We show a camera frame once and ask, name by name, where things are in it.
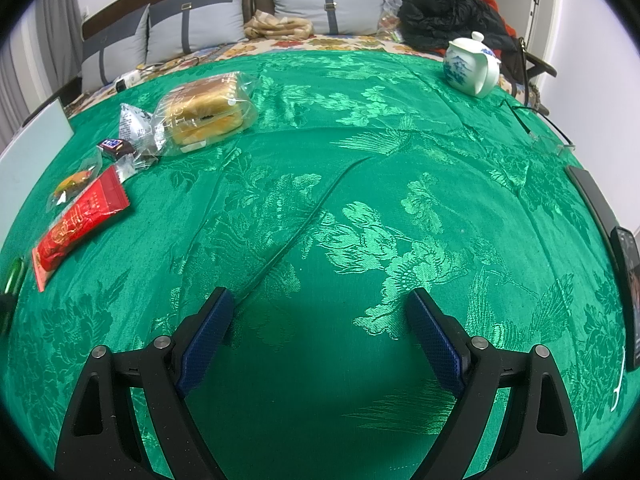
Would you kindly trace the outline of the dark chocolate bar packet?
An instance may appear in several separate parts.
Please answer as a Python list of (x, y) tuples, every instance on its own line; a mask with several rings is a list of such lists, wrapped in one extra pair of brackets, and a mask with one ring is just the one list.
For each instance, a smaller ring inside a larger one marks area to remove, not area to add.
[(126, 155), (134, 154), (132, 144), (122, 139), (104, 139), (96, 147), (103, 156), (111, 160), (119, 160)]

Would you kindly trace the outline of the green sausage snack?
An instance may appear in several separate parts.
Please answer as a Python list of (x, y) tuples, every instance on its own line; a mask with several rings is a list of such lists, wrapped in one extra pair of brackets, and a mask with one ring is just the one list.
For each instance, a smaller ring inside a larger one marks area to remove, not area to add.
[(9, 273), (6, 277), (6, 284), (3, 287), (3, 293), (9, 296), (17, 296), (22, 288), (26, 275), (27, 266), (25, 260), (17, 257), (13, 260), (9, 267)]

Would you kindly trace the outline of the red snack packet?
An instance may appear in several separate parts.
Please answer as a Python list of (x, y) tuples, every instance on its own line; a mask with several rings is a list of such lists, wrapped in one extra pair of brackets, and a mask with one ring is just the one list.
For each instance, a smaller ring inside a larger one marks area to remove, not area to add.
[(44, 292), (64, 258), (89, 233), (129, 205), (117, 167), (108, 167), (56, 217), (32, 248), (38, 292)]

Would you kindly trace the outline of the orange snack in clear wrapper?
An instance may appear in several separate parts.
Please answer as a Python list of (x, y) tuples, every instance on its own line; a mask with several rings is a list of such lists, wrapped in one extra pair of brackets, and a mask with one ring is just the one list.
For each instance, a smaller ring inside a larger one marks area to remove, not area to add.
[(101, 170), (101, 152), (98, 148), (93, 148), (73, 172), (58, 182), (58, 185), (49, 195), (46, 211), (50, 212), (68, 205), (99, 177)]

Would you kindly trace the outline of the white cardboard box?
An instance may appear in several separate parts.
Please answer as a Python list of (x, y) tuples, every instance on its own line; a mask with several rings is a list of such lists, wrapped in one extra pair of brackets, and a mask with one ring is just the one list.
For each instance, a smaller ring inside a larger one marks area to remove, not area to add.
[(2, 152), (1, 243), (6, 240), (28, 194), (73, 134), (61, 101), (55, 99), (35, 114)]

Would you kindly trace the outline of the white silver snack pouch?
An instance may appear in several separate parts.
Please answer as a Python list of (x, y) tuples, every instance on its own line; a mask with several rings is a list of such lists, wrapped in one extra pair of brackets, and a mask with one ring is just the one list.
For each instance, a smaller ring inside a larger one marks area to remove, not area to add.
[(126, 103), (120, 106), (118, 137), (142, 154), (158, 156), (164, 147), (164, 135), (156, 131), (153, 115)]

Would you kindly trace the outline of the green patterned tablecloth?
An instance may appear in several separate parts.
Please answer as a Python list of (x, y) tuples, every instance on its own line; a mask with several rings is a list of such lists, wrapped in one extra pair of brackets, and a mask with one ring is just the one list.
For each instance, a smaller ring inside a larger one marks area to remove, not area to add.
[(623, 307), (600, 233), (565, 167), (573, 154), (503, 91), (474, 100), (438, 63), (376, 51), (290, 51), (153, 79), (75, 116), (1, 252), (27, 256), (49, 195), (122, 104), (179, 84), (256, 82), (254, 125), (127, 181), (129, 207), (39, 290), (26, 278), (1, 395), (54, 459), (90, 350), (145, 347), (218, 286), (233, 324), (188, 399), (231, 479), (405, 479), (454, 406), (404, 302), (422, 287), (495, 347), (547, 346), (592, 463), (639, 396), (623, 369)]

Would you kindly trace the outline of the packaged bread loaf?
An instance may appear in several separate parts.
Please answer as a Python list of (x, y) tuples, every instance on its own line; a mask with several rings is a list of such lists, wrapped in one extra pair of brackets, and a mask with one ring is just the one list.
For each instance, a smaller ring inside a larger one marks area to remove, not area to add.
[(206, 148), (250, 128), (257, 80), (231, 72), (179, 84), (158, 102), (151, 118), (156, 147), (166, 155)]

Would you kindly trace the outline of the white power adapter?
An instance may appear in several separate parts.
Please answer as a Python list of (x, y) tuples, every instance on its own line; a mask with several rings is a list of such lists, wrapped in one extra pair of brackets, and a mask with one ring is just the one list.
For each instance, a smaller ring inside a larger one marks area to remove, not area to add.
[(140, 70), (130, 70), (130, 72), (119, 76), (114, 80), (114, 88), (117, 93), (136, 86), (141, 80)]

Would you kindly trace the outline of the black chair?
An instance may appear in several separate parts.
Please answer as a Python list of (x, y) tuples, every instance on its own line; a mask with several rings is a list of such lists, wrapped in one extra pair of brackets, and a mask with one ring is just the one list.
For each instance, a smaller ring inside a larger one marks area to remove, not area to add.
[(520, 64), (520, 78), (516, 78), (512, 84), (511, 94), (522, 104), (536, 110), (542, 116), (548, 117), (550, 112), (541, 102), (541, 91), (534, 83), (534, 79), (541, 75), (549, 75), (552, 78), (558, 76), (558, 71), (548, 62), (526, 49), (523, 37), (518, 37), (518, 55)]

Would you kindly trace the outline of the white blue ceramic teapot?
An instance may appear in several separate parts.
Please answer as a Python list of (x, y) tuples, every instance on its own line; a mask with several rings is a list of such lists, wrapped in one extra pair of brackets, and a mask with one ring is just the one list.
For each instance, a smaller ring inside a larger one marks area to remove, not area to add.
[(501, 61), (484, 44), (481, 32), (450, 40), (444, 56), (445, 79), (467, 96), (483, 99), (498, 84)]

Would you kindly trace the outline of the far left grey pillow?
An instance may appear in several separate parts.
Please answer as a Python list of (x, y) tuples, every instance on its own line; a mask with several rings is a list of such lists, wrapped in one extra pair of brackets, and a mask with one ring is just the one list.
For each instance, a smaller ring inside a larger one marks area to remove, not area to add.
[(82, 92), (95, 92), (145, 63), (149, 10), (142, 6), (82, 43)]

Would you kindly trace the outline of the floral bedsheet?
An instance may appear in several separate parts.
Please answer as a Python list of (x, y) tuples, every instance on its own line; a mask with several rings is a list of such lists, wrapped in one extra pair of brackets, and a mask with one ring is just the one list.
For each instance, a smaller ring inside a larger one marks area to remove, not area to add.
[[(156, 77), (181, 72), (194, 66), (203, 66), (210, 63), (242, 58), (242, 56), (254, 56), (264, 53), (282, 53), (293, 51), (378, 51), (391, 54), (413, 55), (419, 58), (429, 58), (440, 62), (442, 57), (437, 54), (421, 53), (411, 49), (400, 42), (375, 39), (371, 36), (311, 36), (304, 40), (274, 40), (255, 39), (225, 44), (196, 51), (174, 58), (166, 63), (139, 65), (140, 78), (134, 82), (134, 86), (143, 84)], [(525, 89), (522, 84), (512, 84), (506, 76), (500, 75), (499, 87), (514, 96), (518, 102), (524, 104)], [(116, 94), (115, 83), (99, 88), (95, 92), (84, 92), (70, 104), (64, 105), (63, 110), (67, 118), (72, 118), (89, 107), (98, 104)]]

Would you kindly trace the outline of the black jacket pile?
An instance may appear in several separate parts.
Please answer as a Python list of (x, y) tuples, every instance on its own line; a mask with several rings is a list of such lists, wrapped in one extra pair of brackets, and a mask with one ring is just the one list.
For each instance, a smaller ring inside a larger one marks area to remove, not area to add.
[(512, 52), (518, 44), (499, 15), (480, 0), (401, 0), (399, 29), (413, 50), (446, 50), (450, 40), (481, 32), (492, 50)]

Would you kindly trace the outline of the folded beige cloth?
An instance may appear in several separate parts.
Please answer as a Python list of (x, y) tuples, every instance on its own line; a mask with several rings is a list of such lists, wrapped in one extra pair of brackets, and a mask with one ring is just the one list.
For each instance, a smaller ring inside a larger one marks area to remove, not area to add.
[(314, 25), (306, 18), (277, 18), (273, 14), (256, 10), (252, 18), (244, 24), (244, 34), (248, 39), (303, 40), (314, 34)]

